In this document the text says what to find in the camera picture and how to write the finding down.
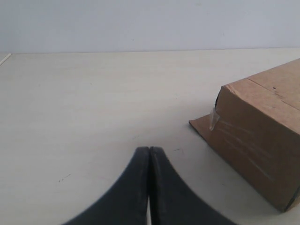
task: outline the white table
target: white table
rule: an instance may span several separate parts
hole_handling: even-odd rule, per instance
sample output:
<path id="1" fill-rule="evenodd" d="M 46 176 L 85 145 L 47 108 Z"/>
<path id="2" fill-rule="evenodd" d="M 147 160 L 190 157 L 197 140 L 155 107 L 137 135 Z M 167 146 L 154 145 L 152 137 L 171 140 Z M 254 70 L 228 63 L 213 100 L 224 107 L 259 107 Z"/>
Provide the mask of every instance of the white table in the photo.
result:
<path id="1" fill-rule="evenodd" d="M 300 206 L 279 214 L 188 120 L 210 112 L 222 85 L 299 57 L 299 48 L 13 54 L 0 66 L 0 224 L 66 222 L 137 146 L 155 145 L 234 222 L 298 225 Z"/>

